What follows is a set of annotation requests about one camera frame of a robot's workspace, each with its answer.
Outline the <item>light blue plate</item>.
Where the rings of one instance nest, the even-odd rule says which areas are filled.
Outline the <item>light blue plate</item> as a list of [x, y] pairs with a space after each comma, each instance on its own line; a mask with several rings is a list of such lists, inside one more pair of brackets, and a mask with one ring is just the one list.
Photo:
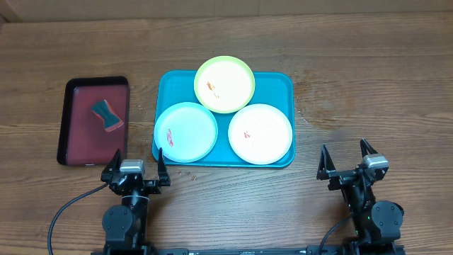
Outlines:
[[207, 156], [218, 136], [213, 114], [199, 103], [183, 102], [167, 108], [154, 126], [158, 155], [176, 163], [192, 163]]

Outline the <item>red sponge with dark scourer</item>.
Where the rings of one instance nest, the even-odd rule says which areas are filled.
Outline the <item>red sponge with dark scourer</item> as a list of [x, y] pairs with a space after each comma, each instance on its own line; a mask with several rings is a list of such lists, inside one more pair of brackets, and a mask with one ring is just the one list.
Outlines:
[[112, 132], [124, 125], [124, 121], [115, 113], [107, 100], [96, 102], [91, 111], [102, 120], [103, 129], [106, 132]]

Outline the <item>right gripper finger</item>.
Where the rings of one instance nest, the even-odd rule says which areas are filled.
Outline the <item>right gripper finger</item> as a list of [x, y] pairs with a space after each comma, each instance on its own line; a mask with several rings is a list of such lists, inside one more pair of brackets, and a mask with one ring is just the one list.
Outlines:
[[365, 138], [360, 140], [360, 149], [363, 157], [371, 154], [377, 154], [377, 151], [366, 141]]
[[336, 172], [330, 154], [326, 146], [323, 144], [321, 147], [320, 161], [317, 174], [332, 174]]

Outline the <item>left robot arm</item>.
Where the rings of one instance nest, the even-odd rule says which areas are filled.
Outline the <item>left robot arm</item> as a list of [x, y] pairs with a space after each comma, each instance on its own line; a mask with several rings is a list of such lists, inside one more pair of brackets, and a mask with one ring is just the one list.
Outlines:
[[159, 177], [146, 180], [144, 172], [141, 159], [123, 159], [118, 150], [101, 173], [101, 181], [121, 197], [121, 204], [110, 207], [103, 216], [104, 254], [158, 254], [147, 241], [147, 215], [149, 196], [171, 185], [162, 152], [158, 157]]

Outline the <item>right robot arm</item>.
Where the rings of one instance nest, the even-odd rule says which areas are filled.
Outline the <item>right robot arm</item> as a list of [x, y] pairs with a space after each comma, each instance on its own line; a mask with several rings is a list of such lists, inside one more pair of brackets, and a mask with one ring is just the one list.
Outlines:
[[[338, 171], [326, 146], [322, 146], [316, 178], [328, 180], [330, 191], [341, 191], [350, 215], [334, 225], [324, 235], [318, 254], [404, 254], [395, 245], [401, 238], [404, 209], [388, 200], [376, 200], [372, 185], [381, 181], [389, 170], [389, 161], [365, 139], [360, 140], [362, 161], [352, 170]], [[352, 221], [355, 236], [342, 244], [326, 246], [329, 236], [348, 221]]]

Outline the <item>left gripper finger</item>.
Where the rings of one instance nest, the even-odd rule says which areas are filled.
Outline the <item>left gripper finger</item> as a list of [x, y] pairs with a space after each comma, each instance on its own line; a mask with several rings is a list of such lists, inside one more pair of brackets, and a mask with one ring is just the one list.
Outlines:
[[159, 158], [158, 158], [158, 175], [160, 181], [170, 181], [170, 176], [168, 175], [166, 164], [164, 161], [163, 149], [159, 149]]
[[120, 168], [121, 165], [121, 151], [117, 149], [113, 158], [107, 163], [106, 167], [102, 171], [102, 174], [113, 174]]

